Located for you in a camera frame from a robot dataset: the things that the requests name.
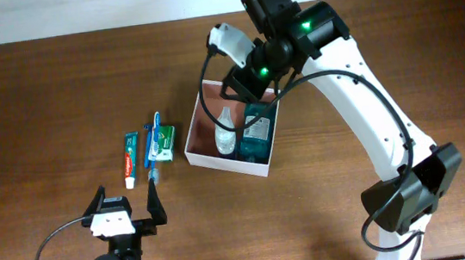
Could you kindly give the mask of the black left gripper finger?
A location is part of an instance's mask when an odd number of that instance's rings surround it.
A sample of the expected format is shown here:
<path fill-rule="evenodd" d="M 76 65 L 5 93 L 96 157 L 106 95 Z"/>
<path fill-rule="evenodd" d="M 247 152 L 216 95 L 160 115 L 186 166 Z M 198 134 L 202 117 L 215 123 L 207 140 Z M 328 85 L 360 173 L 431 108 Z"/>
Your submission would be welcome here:
<path fill-rule="evenodd" d="M 167 214 L 164 210 L 163 203 L 161 203 L 158 197 L 156 184 L 153 179 L 150 179 L 148 182 L 147 196 L 146 211 L 150 213 L 154 225 L 166 225 L 168 222 Z"/>
<path fill-rule="evenodd" d="M 93 196 L 91 203 L 84 211 L 83 216 L 93 215 L 96 212 L 98 212 L 100 210 L 102 202 L 104 201 L 104 198 L 105 198 L 104 187 L 102 185 L 99 185 L 98 189 L 96 190 L 95 195 Z"/>

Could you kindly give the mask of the clear foam soap pump bottle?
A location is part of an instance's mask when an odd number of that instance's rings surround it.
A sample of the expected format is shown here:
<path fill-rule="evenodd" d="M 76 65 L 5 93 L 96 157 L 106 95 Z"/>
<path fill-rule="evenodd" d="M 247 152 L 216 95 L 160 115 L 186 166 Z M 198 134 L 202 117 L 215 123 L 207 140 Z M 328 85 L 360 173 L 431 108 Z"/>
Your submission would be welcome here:
<path fill-rule="evenodd" d="M 218 117 L 218 122 L 224 127 L 234 128 L 233 119 L 231 118 L 231 109 L 229 107 L 224 107 L 220 116 Z M 215 144 L 217 151 L 220 155 L 233 154 L 236 148 L 236 133 L 234 131 L 227 131 L 225 128 L 216 125 L 215 128 Z"/>

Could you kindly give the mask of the teal Listerine mouthwash bottle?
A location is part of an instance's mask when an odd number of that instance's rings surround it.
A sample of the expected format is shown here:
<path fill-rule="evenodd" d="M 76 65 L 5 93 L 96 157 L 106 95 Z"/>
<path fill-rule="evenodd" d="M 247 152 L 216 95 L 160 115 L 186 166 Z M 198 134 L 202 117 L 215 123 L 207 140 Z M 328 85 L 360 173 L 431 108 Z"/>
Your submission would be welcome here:
<path fill-rule="evenodd" d="M 239 158 L 250 163 L 267 163 L 270 159 L 272 136 L 274 134 L 276 108 L 247 127 L 239 143 Z"/>

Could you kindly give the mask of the pink box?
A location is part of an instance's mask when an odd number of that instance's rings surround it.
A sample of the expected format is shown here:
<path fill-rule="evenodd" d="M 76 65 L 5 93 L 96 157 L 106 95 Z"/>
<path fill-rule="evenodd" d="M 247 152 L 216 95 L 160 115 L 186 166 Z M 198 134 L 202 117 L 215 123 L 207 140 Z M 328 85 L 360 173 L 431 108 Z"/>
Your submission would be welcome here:
<path fill-rule="evenodd" d="M 204 101 L 208 110 L 215 117 L 220 116 L 223 112 L 223 108 L 229 108 L 232 125 L 240 127 L 245 124 L 245 103 L 222 99 L 220 96 L 220 89 L 222 87 L 220 81 L 204 80 L 202 86 Z M 265 154 L 265 157 L 256 158 L 255 162 L 250 162 L 241 158 L 239 152 L 236 152 L 235 155 L 229 158 L 220 155 L 215 143 L 214 132 L 216 126 L 214 122 L 208 118 L 201 106 L 200 99 L 197 98 L 195 101 L 194 113 L 191 118 L 192 121 L 189 125 L 186 146 L 184 148 L 186 158 L 189 163 L 194 166 L 198 165 L 205 168 L 233 171 L 253 176 L 268 176 L 273 152 L 272 146 L 275 142 L 278 109 L 279 107 L 277 104 L 273 109 L 275 112 L 273 114 L 274 117 L 270 118 L 269 124 L 257 122 L 256 128 L 247 128 L 250 136 L 255 135 L 262 137 L 265 135 L 265 130 L 267 130 L 270 136 L 268 140 L 268 152 Z"/>

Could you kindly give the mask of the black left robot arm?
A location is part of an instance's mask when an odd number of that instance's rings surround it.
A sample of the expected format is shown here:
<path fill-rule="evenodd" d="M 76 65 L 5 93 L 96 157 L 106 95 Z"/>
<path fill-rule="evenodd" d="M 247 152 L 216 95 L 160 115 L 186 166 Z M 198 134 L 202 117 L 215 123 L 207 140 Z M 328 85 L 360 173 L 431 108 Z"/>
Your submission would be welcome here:
<path fill-rule="evenodd" d="M 92 236 L 108 243 L 108 251 L 95 260 L 141 260 L 142 238 L 155 235 L 158 227 L 167 224 L 167 214 L 157 193 L 157 181 L 148 181 L 146 211 L 149 219 L 133 220 L 132 207 L 124 196 L 106 197 L 100 186 L 84 211 L 82 227 Z"/>

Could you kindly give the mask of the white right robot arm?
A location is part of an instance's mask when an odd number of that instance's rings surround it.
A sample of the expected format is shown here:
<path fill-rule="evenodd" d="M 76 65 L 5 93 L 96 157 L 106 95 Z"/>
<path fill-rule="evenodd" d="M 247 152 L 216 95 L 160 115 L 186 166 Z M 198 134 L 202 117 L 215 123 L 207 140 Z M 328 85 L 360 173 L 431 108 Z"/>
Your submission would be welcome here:
<path fill-rule="evenodd" d="M 369 69 L 344 21 L 328 3 L 302 9 L 279 3 L 251 12 L 260 37 L 226 23 L 208 34 L 208 53 L 233 67 L 223 86 L 232 99 L 257 102 L 287 76 L 286 90 L 310 83 L 357 136 L 379 177 L 362 192 L 367 224 L 379 228 L 376 260 L 423 260 L 426 227 L 462 162 L 451 143 L 438 145 L 398 107 Z"/>

